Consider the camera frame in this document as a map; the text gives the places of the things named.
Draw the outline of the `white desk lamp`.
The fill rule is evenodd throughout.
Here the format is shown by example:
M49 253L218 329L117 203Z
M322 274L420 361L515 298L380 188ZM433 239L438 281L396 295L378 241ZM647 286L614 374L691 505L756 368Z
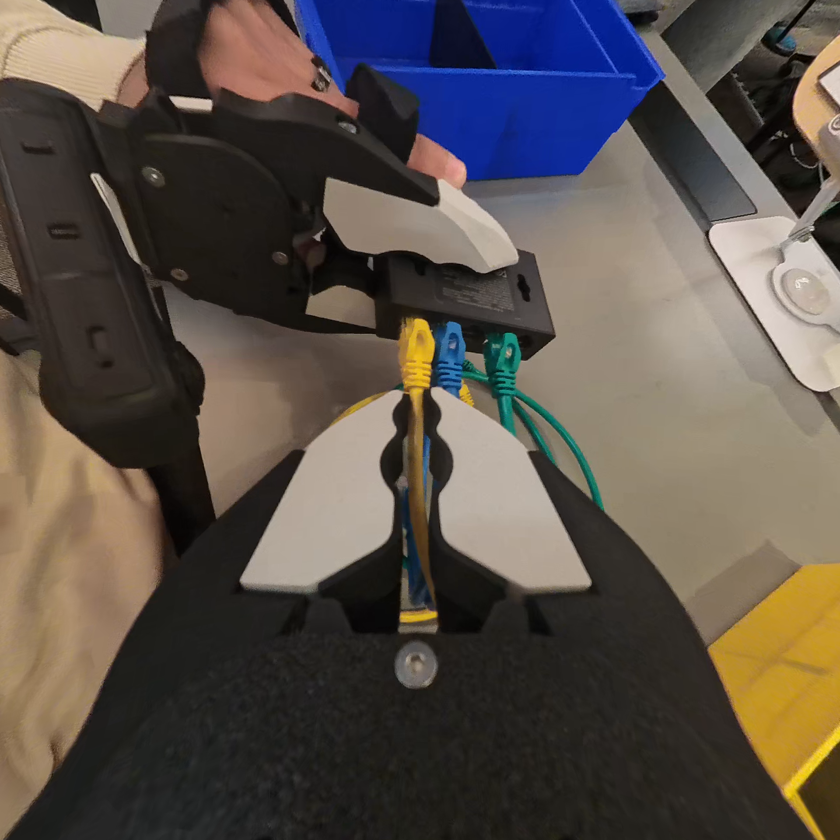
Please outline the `white desk lamp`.
M714 224L710 244L794 378L813 392L839 387L839 272L814 237L838 195L824 182L802 218Z

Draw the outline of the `yellow storage bin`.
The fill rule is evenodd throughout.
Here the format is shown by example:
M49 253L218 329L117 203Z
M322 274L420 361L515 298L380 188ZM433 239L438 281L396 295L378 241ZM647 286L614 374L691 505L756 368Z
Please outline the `yellow storage bin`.
M838 838L838 564L802 566L709 652L786 801L815 838Z

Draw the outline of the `person's left hand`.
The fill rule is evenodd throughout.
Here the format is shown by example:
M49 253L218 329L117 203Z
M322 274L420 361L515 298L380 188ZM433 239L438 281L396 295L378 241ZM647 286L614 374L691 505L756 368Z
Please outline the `person's left hand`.
M351 119L359 115L358 102L327 80L310 49L267 2L213 5L197 57L211 95L227 90L270 102L296 93L327 102Z

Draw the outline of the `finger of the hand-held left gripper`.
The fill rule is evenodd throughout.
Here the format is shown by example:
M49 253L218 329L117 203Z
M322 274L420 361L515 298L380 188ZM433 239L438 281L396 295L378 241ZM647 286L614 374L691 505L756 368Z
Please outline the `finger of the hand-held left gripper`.
M328 253L311 273L305 314L332 330L375 330L376 291L372 257Z
M417 203L328 178L322 213L341 244L368 256L412 254L484 275L518 263L508 233L476 201L437 181L438 202Z

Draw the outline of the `black network switch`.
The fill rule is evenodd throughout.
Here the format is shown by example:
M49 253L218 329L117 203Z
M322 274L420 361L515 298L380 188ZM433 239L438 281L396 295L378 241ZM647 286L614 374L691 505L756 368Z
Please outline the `black network switch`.
M404 320L431 327L460 325L468 352L480 353L491 334L514 333L526 361L556 332L534 254L519 250L518 263L480 275L462 266L437 266L410 255L374 257L375 332L395 340Z

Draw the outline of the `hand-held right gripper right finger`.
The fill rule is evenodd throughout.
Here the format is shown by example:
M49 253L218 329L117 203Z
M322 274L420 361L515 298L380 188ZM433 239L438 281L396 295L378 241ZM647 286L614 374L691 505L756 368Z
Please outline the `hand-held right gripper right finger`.
M592 588L534 453L440 387L427 392L427 434L429 562L440 632L478 632L505 600Z

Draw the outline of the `blue storage bin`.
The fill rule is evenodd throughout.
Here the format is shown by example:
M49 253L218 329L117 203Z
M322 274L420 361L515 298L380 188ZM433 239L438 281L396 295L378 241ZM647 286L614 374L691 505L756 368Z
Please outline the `blue storage bin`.
M346 88L365 64L419 100L474 181L578 175L665 78L618 2L299 1Z

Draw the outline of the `person's beige clothing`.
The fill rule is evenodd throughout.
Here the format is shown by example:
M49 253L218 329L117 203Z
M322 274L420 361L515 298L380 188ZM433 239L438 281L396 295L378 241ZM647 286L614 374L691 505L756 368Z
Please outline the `person's beige clothing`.
M1 837L77 740L161 579L151 478L47 413L35 353L1 359Z

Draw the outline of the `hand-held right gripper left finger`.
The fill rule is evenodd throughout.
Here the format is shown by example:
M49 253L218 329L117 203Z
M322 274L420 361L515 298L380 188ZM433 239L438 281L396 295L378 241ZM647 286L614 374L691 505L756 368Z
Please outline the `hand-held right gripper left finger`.
M397 630L407 417L407 395L390 391L304 449L239 578L245 591L332 599L357 632Z

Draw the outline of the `person's left forearm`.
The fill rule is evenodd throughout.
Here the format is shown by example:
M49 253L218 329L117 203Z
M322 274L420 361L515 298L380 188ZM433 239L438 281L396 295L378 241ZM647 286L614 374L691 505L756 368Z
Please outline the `person's left forearm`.
M116 102L143 38L105 35L40 1L1 2L1 78L33 81L98 111Z

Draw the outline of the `instruction sheet on board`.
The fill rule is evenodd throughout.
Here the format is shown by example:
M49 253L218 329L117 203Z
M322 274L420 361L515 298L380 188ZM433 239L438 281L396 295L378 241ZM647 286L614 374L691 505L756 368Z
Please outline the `instruction sheet on board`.
M838 106L820 85L819 78L839 61L839 36L817 56L799 81L793 99L793 119L800 135L831 175L838 176L839 153L825 146L823 127L838 114Z

